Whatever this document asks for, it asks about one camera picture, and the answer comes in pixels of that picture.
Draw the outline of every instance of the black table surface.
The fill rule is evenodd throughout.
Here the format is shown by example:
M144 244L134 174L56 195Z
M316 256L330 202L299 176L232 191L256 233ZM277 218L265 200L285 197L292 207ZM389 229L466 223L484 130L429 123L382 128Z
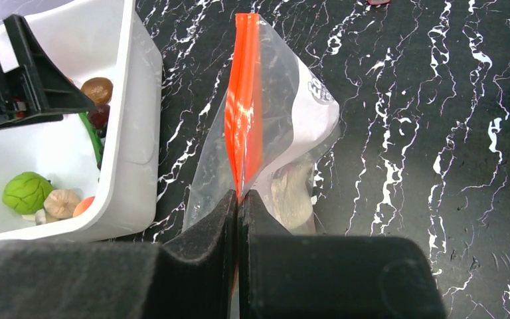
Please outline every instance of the black table surface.
M510 0L136 0L136 10L165 62L159 195L155 222L118 240L180 233L229 79L234 14L254 11L341 105L342 137L317 165L319 232L412 239L450 318L510 318Z

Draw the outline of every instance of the white toy garlic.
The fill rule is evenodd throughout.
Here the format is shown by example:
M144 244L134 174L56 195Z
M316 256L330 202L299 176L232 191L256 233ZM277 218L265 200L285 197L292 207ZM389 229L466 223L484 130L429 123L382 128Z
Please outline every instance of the white toy garlic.
M54 218L66 219L73 216L73 211L81 200L71 189L56 189L44 201L46 212Z
M46 213L46 211L44 209L40 209L33 216L34 216L34 222L36 223L36 226L54 223L55 221L59 221L59 219L52 217L50 214Z

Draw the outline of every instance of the red object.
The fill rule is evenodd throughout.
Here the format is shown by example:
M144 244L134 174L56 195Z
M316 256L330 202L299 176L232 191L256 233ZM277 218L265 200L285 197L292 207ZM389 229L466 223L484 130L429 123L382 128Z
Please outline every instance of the red object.
M15 102L18 102L18 104L25 106L23 101L21 101L19 98L15 98ZM18 111L15 113L15 117L16 118L24 118L24 117L26 117L26 114L23 111Z
M95 200L94 196L87 197L87 198L83 199L79 204L77 204L77 206L75 207L75 210L73 210L73 217L77 217L77 216L83 214L83 212L85 212L87 210L87 208L89 208L89 206L91 206L91 204L93 203L94 200Z
M108 115L110 114L110 106L108 104L97 104L96 110L87 113L87 120L93 125L95 130L106 127L108 123Z
M390 2L390 0L367 0L369 5L383 5Z
M237 189L257 174L263 161L259 14L236 15L234 59L226 96L224 136Z

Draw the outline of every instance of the green toy vegetable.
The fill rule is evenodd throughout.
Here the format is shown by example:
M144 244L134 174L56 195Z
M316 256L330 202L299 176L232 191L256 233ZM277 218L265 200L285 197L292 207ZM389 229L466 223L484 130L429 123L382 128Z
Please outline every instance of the green toy vegetable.
M52 184L33 171L13 178L3 192L3 202L21 215L36 213L54 190Z
M95 159L97 161L97 166L99 166L98 169L100 169L100 164L102 163L102 153L100 151L102 148L102 142L100 141L100 138L96 135L93 125L91 125L91 123L87 119L87 114L79 113L79 118L81 119L81 122L83 122L85 129L87 129L87 133L89 134L89 138L91 139L91 144L93 144L93 150L95 151Z

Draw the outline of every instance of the ziplock bag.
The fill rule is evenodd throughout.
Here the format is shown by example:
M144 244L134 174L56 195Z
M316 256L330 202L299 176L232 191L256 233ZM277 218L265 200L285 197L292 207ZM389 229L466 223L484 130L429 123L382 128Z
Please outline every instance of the ziplock bag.
M339 104L256 13L236 15L230 82L206 138L183 230L229 189L249 189L295 234L315 233L316 161L339 137Z

